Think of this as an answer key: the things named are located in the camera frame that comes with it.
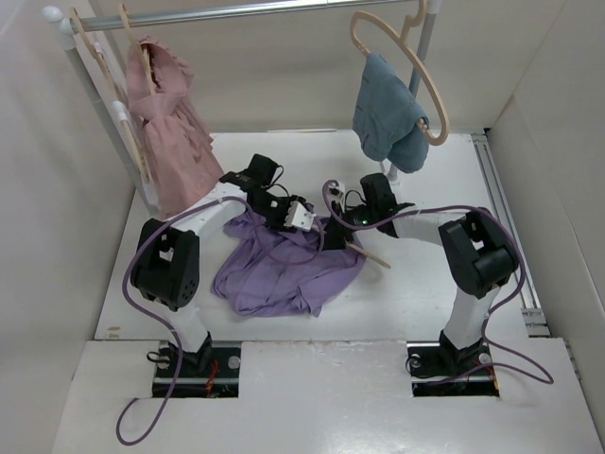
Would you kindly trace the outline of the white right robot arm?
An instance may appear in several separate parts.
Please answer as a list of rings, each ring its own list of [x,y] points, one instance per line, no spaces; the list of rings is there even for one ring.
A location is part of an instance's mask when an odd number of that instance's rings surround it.
[[[442,248],[457,286],[451,315],[434,344],[407,348],[407,368],[419,379],[458,376],[484,368],[487,323],[496,296],[523,268],[509,232],[489,210],[466,205],[419,208],[397,201],[385,175],[360,181],[362,202],[349,207],[342,185],[330,180],[321,194],[339,233],[377,230]]]

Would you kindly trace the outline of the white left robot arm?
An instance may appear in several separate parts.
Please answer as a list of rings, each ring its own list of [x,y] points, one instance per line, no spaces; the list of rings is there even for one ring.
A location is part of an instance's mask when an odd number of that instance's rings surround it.
[[[212,337],[193,303],[199,288],[201,242],[245,212],[260,216],[275,231],[308,232],[314,224],[306,199],[269,192],[278,168],[268,157],[255,154],[247,168],[220,177],[191,208],[166,221],[152,218],[141,230],[123,290],[133,286],[144,299],[163,306],[164,314],[152,317],[174,336],[165,355],[171,365],[180,365],[190,375],[204,373],[212,355]]]

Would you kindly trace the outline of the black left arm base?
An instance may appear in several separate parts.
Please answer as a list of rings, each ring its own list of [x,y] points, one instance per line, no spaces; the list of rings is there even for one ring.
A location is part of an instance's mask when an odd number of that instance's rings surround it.
[[[201,363],[202,369],[195,365],[191,358],[184,357],[171,396],[236,398],[239,395],[241,352],[240,342],[214,342],[209,358]],[[161,342],[159,349],[148,352],[146,358],[154,365],[152,396],[165,397],[176,372],[176,348],[168,342]]]

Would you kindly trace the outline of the purple t shirt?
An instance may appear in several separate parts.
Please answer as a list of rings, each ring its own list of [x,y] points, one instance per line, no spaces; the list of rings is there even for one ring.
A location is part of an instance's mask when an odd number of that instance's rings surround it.
[[[211,292],[240,316],[318,317],[366,261],[349,248],[317,253],[318,233],[271,231],[250,212],[232,219],[223,232],[239,243],[216,273]]]

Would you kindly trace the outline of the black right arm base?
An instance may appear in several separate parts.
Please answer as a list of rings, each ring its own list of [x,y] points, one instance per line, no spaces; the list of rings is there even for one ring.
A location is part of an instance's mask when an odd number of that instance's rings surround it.
[[[411,376],[414,397],[498,397],[500,395],[493,367],[461,376],[490,363],[489,347],[482,344],[469,357],[449,363],[445,350],[437,341],[409,342],[406,345],[406,370]]]

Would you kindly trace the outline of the beige wooden hanger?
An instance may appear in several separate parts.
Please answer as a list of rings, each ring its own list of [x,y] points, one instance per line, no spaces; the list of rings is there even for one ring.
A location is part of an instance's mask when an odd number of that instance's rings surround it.
[[[313,225],[312,228],[313,231],[317,232],[318,234],[323,234],[323,242],[324,242],[324,232],[323,232],[323,227],[318,227],[316,225]],[[378,264],[379,266],[390,270],[391,269],[391,265],[384,259],[382,259],[381,257],[379,257],[378,255],[371,253],[367,250],[365,250],[363,247],[361,246],[356,246],[354,244],[351,244],[349,247],[347,247],[346,249],[351,249],[361,255],[363,255],[364,257],[370,259],[371,261],[373,261],[374,263]]]

